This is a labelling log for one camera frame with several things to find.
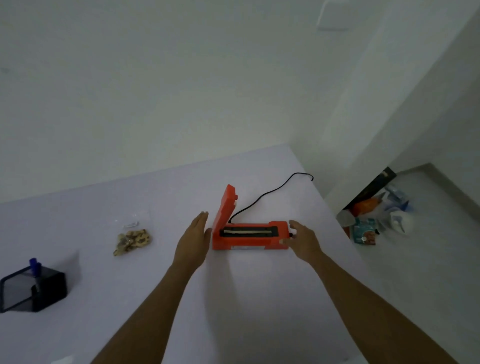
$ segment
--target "black pen holder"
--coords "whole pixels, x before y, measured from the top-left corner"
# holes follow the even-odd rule
[[[67,297],[65,273],[42,267],[34,277],[30,267],[20,269],[0,280],[0,313],[38,312]]]

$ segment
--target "left hand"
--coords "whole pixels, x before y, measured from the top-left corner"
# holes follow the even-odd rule
[[[207,218],[208,212],[202,211],[193,219],[179,240],[172,265],[190,269],[192,272],[202,265],[210,248],[212,234],[210,228],[205,231]]]

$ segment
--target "white tabletop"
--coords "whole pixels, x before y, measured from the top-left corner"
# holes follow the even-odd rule
[[[286,145],[0,205],[0,277],[28,265],[67,273],[70,293],[38,313],[0,315],[1,363],[89,363],[158,284],[202,210],[228,183],[238,209],[304,171]],[[138,213],[153,241],[114,257],[115,220]],[[308,176],[234,222],[297,219],[364,283],[367,271]],[[315,272],[286,251],[210,251],[189,282],[164,363],[339,363],[359,353]]]

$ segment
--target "hand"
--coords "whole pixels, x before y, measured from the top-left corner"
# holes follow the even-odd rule
[[[280,240],[280,243],[288,245],[298,258],[311,265],[315,258],[322,254],[315,233],[295,220],[290,220],[289,223],[290,227],[297,231],[297,234],[293,236],[293,239]]]
[[[208,212],[201,212],[193,219],[190,226],[180,238],[175,250],[172,265],[190,269],[192,273],[202,265],[210,248],[212,229],[205,232]]]

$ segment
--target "orange heat sealer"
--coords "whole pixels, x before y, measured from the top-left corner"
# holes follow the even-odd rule
[[[268,224],[228,223],[237,198],[235,187],[227,185],[213,223],[213,249],[288,249],[280,244],[280,239],[291,236],[286,221],[270,221]]]

